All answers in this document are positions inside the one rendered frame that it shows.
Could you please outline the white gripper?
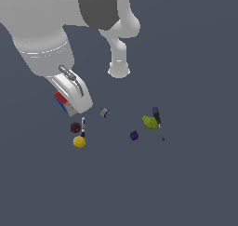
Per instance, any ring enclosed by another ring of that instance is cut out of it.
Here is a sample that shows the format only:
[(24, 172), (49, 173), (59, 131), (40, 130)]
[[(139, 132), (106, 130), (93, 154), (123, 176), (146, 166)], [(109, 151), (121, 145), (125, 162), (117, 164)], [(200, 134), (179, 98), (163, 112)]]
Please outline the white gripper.
[(84, 113), (92, 107), (93, 102), (85, 82), (64, 65), (59, 66), (59, 74), (47, 76), (46, 79), (78, 113)]

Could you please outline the red blue grey box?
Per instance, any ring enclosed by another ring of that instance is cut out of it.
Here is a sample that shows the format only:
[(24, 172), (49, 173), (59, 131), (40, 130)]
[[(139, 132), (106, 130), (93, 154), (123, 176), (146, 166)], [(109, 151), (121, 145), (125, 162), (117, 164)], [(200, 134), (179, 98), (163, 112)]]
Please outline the red blue grey box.
[(74, 109), (74, 107), (71, 105), (70, 102), (68, 102), (59, 92), (56, 92), (54, 94), (54, 97), (58, 101), (59, 105), (62, 107), (62, 109), (70, 116), (77, 114), (77, 111)]

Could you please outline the dark red ball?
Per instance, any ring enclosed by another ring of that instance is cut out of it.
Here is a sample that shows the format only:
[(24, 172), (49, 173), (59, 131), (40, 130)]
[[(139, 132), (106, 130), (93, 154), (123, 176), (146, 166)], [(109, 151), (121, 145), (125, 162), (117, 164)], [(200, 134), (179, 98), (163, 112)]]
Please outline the dark red ball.
[(71, 124), (71, 131), (72, 133), (77, 133), (81, 130), (81, 125), (77, 122)]

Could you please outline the yellow ball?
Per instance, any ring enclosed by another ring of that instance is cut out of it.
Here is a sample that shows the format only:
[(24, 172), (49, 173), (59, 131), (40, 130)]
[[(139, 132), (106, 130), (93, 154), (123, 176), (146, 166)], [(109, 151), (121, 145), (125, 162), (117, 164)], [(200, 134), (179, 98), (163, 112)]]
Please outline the yellow ball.
[(73, 145), (77, 148), (83, 148), (86, 145), (86, 140), (81, 136), (77, 136), (73, 139)]

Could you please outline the black handled screwdriver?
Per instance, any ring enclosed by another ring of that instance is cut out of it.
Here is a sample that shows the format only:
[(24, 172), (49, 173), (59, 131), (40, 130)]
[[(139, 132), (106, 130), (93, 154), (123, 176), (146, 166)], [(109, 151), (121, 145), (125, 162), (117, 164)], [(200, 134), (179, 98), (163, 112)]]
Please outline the black handled screwdriver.
[(159, 109), (157, 107), (152, 107), (152, 114), (153, 114), (153, 117), (156, 119), (157, 124), (160, 128), (162, 140), (165, 140), (165, 137), (163, 135), (162, 128), (161, 128), (161, 119), (160, 119), (160, 115), (159, 115)]

